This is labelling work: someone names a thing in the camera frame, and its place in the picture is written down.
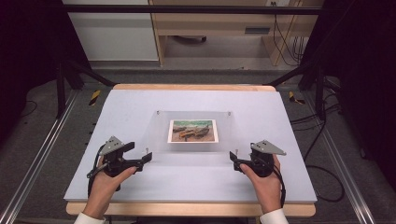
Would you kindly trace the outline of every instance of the photograph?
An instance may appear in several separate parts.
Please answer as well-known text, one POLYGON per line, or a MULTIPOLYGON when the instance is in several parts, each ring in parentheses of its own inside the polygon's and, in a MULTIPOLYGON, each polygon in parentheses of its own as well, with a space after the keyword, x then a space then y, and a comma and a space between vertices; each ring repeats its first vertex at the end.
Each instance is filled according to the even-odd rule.
POLYGON ((168 143, 217 143, 218 130, 214 119, 172 119, 168 143))

